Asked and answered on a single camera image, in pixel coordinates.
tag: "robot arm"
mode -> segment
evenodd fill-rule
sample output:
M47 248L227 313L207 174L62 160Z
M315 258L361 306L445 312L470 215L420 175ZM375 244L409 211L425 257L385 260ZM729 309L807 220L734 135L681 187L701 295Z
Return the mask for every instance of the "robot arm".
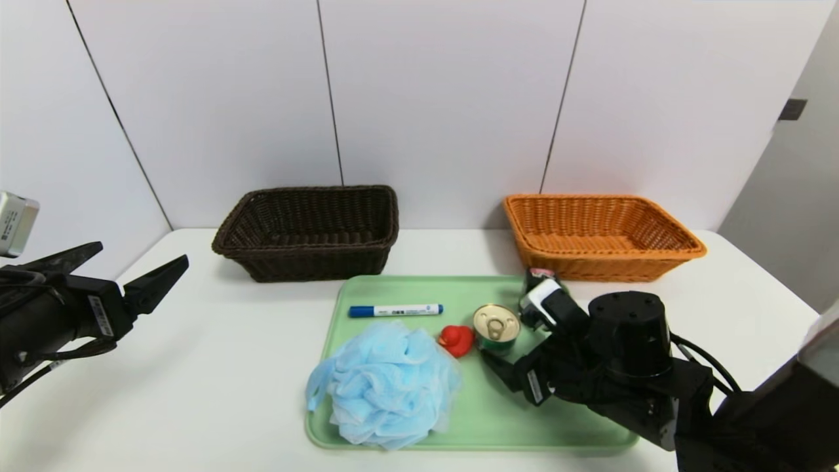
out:
M23 251L38 203L0 192L0 255ZM189 267L186 255L125 285L70 273L102 250L83 244L24 265L0 267L0 407L69 359L104 354L151 313ZM93 338L72 351L73 339ZM29 375L44 362L50 364Z
M695 359L671 356L670 345L686 341L670 333L656 295L600 296L589 316L546 280L525 294L521 308L523 325L550 336L514 363L481 354L535 406L551 396L584 404L675 451L682 472L821 472L839 463L839 388L796 359L755 392L742 392ZM729 395L712 415L715 385Z

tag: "green tray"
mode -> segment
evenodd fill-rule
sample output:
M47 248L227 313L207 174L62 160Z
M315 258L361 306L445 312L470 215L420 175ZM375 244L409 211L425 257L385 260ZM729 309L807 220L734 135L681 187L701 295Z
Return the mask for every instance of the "green tray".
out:
M347 281L338 294L323 358L332 355L370 323L401 320L433 337L449 324L470 325L475 310L487 303L514 309L523 278L517 276L387 276L361 275ZM352 305L440 303L442 315L423 317L349 318ZM508 359L528 353L542 333L522 331ZM452 408L449 430L431 433L413 449L437 450L563 450L581 454L615 454L631 447L638 436L582 405L556 398L540 407L513 394L481 361L476 350L460 358L463 388ZM364 448L349 444L330 424L329 396L306 415L306 433L322 448Z

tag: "white table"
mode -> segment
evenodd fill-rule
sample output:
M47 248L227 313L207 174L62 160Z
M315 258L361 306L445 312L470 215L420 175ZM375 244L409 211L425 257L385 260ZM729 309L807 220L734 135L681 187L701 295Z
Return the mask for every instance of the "white table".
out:
M329 451L305 436L304 386L340 281L257 284L213 254L211 229L170 233L120 279L181 254L190 269L119 349L43 378L2 411L3 472L545 470L658 472L675 455L645 441L612 458L558 453ZM817 315L722 237L650 284L569 282L585 306L651 291L670 326L754 388L799 347ZM107 257L107 248L97 257ZM506 231L404 230L385 274L521 274Z

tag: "blue marker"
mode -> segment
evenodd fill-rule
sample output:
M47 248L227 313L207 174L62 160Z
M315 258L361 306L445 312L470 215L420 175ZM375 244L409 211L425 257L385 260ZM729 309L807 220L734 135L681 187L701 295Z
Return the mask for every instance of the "blue marker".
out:
M441 313L443 313L443 306L438 303L431 303L430 305L350 307L350 318L416 317L421 315L439 315Z

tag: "basket rim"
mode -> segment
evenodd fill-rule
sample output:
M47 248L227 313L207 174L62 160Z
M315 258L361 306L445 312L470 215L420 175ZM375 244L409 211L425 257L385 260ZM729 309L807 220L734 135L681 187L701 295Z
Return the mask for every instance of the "basket rim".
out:
M265 245L259 247L241 246L233 244L225 244L224 239L227 238L227 233L230 229L238 223L239 218L244 212L247 205L257 195L274 194L274 193L292 193L297 191L370 191L370 190L384 190L388 193L388 199L391 202L390 218L391 222L388 226L388 233L380 239L374 239L366 243L355 244L296 244L296 245L282 245L272 246ZM399 236L399 208L397 206L396 192L391 186L387 185L366 185L366 186L295 186L295 187L278 187L262 190L249 191L242 198L239 199L236 206L230 211L221 226L216 231L216 236L212 241L212 250L216 254L220 254L229 258L260 256L264 257L266 253L284 255L283 253L323 253L326 249L330 253L338 252L352 252L365 249L388 249L396 243Z
M635 200L639 202L644 202L650 205L656 212L661 214L665 220L670 224L670 226L674 227L677 230L682 231L683 233L687 234L690 238L690 241L695 245L693 248L688 249L625 249L625 250L615 250L615 249L564 249L564 250L544 250L533 246L527 239L524 237L524 230L521 226L519 221L518 215L512 209L512 203L516 200L570 200L570 199L586 199L586 200ZM639 197L637 195L604 195L604 194L565 194L565 193L556 193L556 194L517 194L517 195L510 195L504 198L504 211L507 213L507 218L510 222L510 225L513 227L513 233L515 235L516 244L519 245L521 249L527 250L535 255L548 257L548 258L556 258L556 259L563 259L563 260L578 260L578 259L587 259L587 260L673 260L673 261L685 261L685 260L693 260L698 259L708 252L708 248L705 246L699 238L696 237L688 228L686 228L679 220L675 219L672 215L667 213L658 203L653 202L652 200L644 197Z

